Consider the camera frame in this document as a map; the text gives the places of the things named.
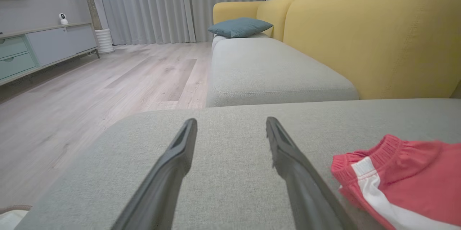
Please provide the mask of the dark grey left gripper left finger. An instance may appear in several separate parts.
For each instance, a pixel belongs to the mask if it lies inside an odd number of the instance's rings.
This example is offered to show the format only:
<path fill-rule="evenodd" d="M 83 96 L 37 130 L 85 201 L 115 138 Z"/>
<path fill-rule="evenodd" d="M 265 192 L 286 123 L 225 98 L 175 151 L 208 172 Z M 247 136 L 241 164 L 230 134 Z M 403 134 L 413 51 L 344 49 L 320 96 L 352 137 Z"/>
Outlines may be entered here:
<path fill-rule="evenodd" d="M 186 120 L 133 194 L 113 230 L 170 230 L 182 181 L 194 156 L 197 120 Z"/>

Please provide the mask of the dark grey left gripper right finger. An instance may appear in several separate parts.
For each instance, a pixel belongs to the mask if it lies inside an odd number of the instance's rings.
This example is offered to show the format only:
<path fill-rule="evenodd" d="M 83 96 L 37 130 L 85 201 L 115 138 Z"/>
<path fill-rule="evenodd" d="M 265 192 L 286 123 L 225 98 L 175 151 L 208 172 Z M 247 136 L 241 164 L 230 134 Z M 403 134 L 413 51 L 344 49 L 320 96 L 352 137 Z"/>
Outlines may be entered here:
<path fill-rule="evenodd" d="M 356 224 L 275 117 L 266 120 L 272 166 L 286 182 L 298 230 L 355 230 Z"/>

